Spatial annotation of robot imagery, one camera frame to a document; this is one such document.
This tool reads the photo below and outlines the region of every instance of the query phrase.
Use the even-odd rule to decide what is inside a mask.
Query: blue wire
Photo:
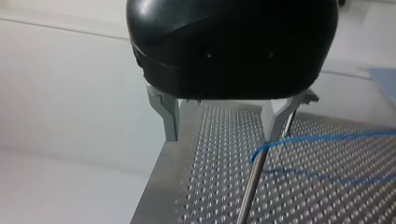
[[[346,133],[346,134],[316,134],[309,136],[297,136],[297,137],[288,137],[280,141],[271,142],[263,145],[262,147],[257,148],[255,152],[253,152],[251,156],[251,162],[256,160],[257,155],[263,151],[269,151],[270,147],[278,147],[285,146],[286,143],[298,143],[298,142],[315,142],[315,141],[343,141],[343,140],[352,140],[357,138],[370,138],[374,136],[395,136],[396,131],[390,132],[369,132],[369,133]],[[265,174],[273,174],[273,175],[286,175],[286,174],[294,174],[294,175],[304,175],[306,177],[316,178],[318,180],[327,180],[331,183],[341,183],[341,184],[375,184],[375,183],[389,183],[393,180],[396,180],[396,175],[389,175],[386,177],[373,177],[373,178],[335,178],[330,177],[329,175],[320,175],[316,173],[310,173],[305,170],[296,170],[296,169],[286,169],[283,167],[278,167],[272,170],[264,170]]]

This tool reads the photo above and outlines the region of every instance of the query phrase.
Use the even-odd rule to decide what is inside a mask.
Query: metal edge
[[[180,106],[179,140],[164,143],[131,224],[175,223],[180,180],[185,179],[186,165],[192,160],[203,114],[203,106],[185,102]]]

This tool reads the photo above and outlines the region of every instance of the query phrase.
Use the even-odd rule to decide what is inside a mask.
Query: white surface
[[[312,90],[319,102],[299,111],[396,127],[396,107],[373,81],[322,74]]]
[[[164,142],[130,43],[0,36],[0,223],[129,223]]]
[[[164,142],[129,42],[0,21],[0,147],[149,175]]]
[[[100,167],[0,151],[0,223],[127,224],[146,181]]]

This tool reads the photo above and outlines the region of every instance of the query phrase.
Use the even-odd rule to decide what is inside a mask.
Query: aluminum plate
[[[132,223],[235,223],[262,144],[260,108],[183,104],[180,116],[180,141],[165,143]],[[377,129],[298,114],[291,135]],[[396,223],[395,181],[345,181],[396,175],[395,137],[296,143],[287,152],[270,150],[248,223]],[[279,167],[303,172],[270,172]]]

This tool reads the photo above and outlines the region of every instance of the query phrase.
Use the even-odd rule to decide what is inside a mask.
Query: black plastic cover
[[[129,0],[149,84],[183,99],[276,99],[306,90],[338,20],[335,0]]]

